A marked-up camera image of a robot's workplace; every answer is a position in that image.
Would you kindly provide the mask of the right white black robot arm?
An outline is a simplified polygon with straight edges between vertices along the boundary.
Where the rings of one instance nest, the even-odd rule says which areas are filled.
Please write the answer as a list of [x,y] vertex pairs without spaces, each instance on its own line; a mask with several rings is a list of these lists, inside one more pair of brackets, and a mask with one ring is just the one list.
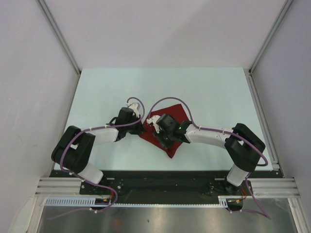
[[221,190],[237,194],[245,178],[258,166],[265,144],[246,125],[236,124],[231,130],[204,128],[192,121],[179,123],[169,114],[155,115],[147,120],[155,129],[154,136],[168,149],[174,143],[203,143],[225,149],[233,161]]

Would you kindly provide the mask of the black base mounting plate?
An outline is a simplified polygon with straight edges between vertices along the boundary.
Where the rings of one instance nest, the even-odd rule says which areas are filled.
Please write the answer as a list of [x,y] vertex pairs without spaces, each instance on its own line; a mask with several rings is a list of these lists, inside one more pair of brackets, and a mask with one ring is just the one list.
[[249,197],[247,184],[225,188],[228,171],[104,171],[118,204],[216,204],[218,196]]

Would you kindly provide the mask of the aluminium frame post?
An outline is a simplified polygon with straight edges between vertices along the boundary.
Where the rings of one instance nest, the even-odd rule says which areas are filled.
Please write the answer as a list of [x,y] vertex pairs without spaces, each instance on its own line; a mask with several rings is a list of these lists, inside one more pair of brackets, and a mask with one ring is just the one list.
[[75,71],[75,73],[80,76],[82,71],[78,66],[76,59],[73,56],[73,53],[58,26],[56,19],[54,18],[51,9],[49,8],[47,2],[45,0],[36,0],[36,3],[41,10],[44,18],[46,19],[51,31],[53,32],[56,40],[58,41],[60,48],[62,49],[63,53],[65,54],[68,62],[70,63],[71,67]]
[[263,56],[265,55],[268,47],[272,43],[276,33],[278,32],[279,28],[281,27],[283,21],[285,20],[287,14],[289,13],[292,5],[295,3],[295,0],[286,0],[281,7],[280,12],[278,13],[275,21],[272,24],[260,50],[258,51],[252,65],[248,69],[250,75],[253,75],[254,71],[256,70],[258,64],[262,60]]

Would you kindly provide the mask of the front aluminium extrusion rail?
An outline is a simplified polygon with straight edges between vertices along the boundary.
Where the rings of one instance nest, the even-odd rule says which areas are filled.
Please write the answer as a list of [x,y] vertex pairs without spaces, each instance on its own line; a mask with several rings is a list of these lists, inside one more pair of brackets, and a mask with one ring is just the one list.
[[78,178],[41,178],[36,196],[77,196],[80,192],[81,180]]

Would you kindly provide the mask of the right aluminium frame post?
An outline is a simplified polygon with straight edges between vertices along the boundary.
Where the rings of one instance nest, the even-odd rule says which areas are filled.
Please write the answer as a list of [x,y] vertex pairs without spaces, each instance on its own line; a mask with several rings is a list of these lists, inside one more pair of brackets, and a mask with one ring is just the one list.
[[272,24],[260,50],[258,51],[252,65],[248,69],[250,75],[253,75],[254,71],[256,70],[258,64],[262,60],[263,56],[265,55],[268,47],[272,43],[276,33],[278,32],[279,28],[281,27],[283,21],[285,20],[287,14],[289,13],[292,5],[295,3],[295,0],[286,0],[281,7],[280,12],[278,13],[275,21]]

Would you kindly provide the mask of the right aluminium table rail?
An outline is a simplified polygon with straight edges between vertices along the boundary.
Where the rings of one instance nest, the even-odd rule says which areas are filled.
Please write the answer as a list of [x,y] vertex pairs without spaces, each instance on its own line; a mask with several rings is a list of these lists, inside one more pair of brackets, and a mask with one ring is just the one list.
[[247,69],[244,70],[244,73],[245,73],[245,77],[246,77],[246,80],[247,80],[247,83],[248,83],[248,86],[250,89],[250,93],[251,93],[251,96],[253,99],[253,103],[255,105],[256,113],[257,113],[257,116],[259,118],[259,123],[260,123],[260,127],[262,129],[262,132],[263,132],[263,137],[264,137],[264,140],[266,143],[267,151],[268,151],[270,160],[272,162],[272,168],[275,171],[280,170],[281,167],[280,167],[280,164],[278,161],[278,156],[277,156],[275,144],[274,144],[274,141],[272,139],[272,135],[271,135],[271,132],[270,132],[270,129],[268,126],[268,122],[267,122],[264,110],[263,110],[263,106],[262,106],[260,98],[259,98],[257,88],[255,86],[253,76],[251,75],[250,71]]

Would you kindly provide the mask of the left aluminium frame post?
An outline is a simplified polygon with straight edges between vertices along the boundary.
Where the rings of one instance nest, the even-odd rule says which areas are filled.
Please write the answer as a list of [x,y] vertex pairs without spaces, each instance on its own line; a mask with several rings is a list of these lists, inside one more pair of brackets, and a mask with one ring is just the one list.
[[56,19],[54,18],[51,9],[49,8],[47,2],[45,0],[36,0],[36,3],[41,10],[44,18],[46,19],[51,31],[53,32],[56,40],[58,41],[60,48],[62,49],[63,53],[65,54],[68,62],[70,63],[71,67],[75,71],[75,73],[80,76],[82,71],[78,66],[76,59],[73,56],[73,53],[58,26]]

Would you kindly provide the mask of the dark red cloth napkin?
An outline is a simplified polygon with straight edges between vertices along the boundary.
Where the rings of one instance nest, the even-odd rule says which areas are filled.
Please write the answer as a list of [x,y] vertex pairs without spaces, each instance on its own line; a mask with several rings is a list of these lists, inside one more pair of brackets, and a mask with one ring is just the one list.
[[[189,120],[181,104],[176,104],[170,107],[152,111],[151,117],[155,115],[161,116],[163,114],[169,114],[175,120],[177,120],[178,123],[182,123],[184,120]],[[161,146],[160,142],[154,136],[154,133],[156,132],[155,128],[153,126],[148,125],[146,120],[143,122],[143,127],[145,129],[145,132],[140,134],[139,137],[153,144],[159,149],[163,150],[168,155],[168,157],[173,158],[177,149],[181,146],[181,143],[174,142],[172,146],[170,146],[168,149],[165,149],[164,147]]]

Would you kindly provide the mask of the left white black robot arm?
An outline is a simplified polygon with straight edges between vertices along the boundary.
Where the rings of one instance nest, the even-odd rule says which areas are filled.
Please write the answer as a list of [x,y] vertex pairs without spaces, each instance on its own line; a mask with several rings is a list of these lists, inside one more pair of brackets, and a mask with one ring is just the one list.
[[139,103],[127,104],[120,109],[117,117],[98,130],[84,132],[76,126],[69,126],[52,152],[52,161],[57,164],[62,162],[69,172],[90,181],[90,188],[95,193],[104,193],[107,190],[104,174],[89,162],[92,148],[95,145],[120,141],[127,133],[143,133],[139,108]]

